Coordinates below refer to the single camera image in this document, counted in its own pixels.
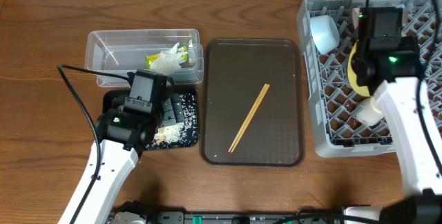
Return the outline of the white bowl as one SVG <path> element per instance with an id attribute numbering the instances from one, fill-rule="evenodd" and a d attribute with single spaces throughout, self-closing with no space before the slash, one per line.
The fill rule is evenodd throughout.
<path id="1" fill-rule="evenodd" d="M 353 22 L 355 29 L 358 28 L 361 17 L 362 17 L 361 9 L 360 8 L 353 8 L 352 9 L 352 22 Z"/>

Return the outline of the light blue bowl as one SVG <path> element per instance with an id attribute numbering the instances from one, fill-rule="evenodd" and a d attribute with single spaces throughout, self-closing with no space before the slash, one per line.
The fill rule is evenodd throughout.
<path id="1" fill-rule="evenodd" d="M 338 29 L 335 21 L 329 15 L 311 18 L 310 33 L 316 49 L 321 55 L 326 55 L 339 45 Z"/>

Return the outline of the yellow plate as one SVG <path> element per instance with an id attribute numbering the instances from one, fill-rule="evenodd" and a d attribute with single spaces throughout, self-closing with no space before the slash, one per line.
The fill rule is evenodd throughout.
<path id="1" fill-rule="evenodd" d="M 355 74 L 353 68 L 352 68 L 352 62 L 353 62 L 353 56 L 356 53 L 357 47 L 358 47 L 359 41 L 356 41 L 354 44 L 351 53 L 349 54 L 349 60 L 347 63 L 347 78 L 349 80 L 349 84 L 352 87 L 353 91 L 355 91 L 357 94 L 363 96 L 363 97 L 370 97 L 369 89 L 367 86 L 359 86 L 357 84 L 357 75 Z"/>

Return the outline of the small pale green cup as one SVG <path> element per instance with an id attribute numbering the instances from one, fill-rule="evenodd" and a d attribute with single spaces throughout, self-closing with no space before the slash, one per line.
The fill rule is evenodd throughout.
<path id="1" fill-rule="evenodd" d="M 356 118 L 362 124 L 373 126 L 380 122 L 384 115 L 378 108 L 374 97 L 368 97 L 361 102 L 362 110 L 356 114 Z"/>

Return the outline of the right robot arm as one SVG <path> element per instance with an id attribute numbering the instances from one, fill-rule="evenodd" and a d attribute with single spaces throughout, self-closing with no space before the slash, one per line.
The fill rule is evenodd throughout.
<path id="1" fill-rule="evenodd" d="M 358 38 L 347 76 L 386 120 L 405 198 L 387 207 L 346 207 L 348 216 L 384 223 L 441 222 L 441 136 L 430 108 L 416 37 L 405 36 L 402 7 L 355 8 Z"/>

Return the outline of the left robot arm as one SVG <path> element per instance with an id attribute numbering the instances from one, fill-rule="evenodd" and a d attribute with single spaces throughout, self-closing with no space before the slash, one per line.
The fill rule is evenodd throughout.
<path id="1" fill-rule="evenodd" d="M 184 121 L 172 77 L 148 70 L 123 77 L 128 90 L 109 91 L 103 113 L 93 120 L 72 84 L 65 65 L 58 67 L 66 86 L 84 112 L 94 143 L 88 164 L 60 218 L 60 223 L 105 223 L 115 199 L 158 129 Z"/>

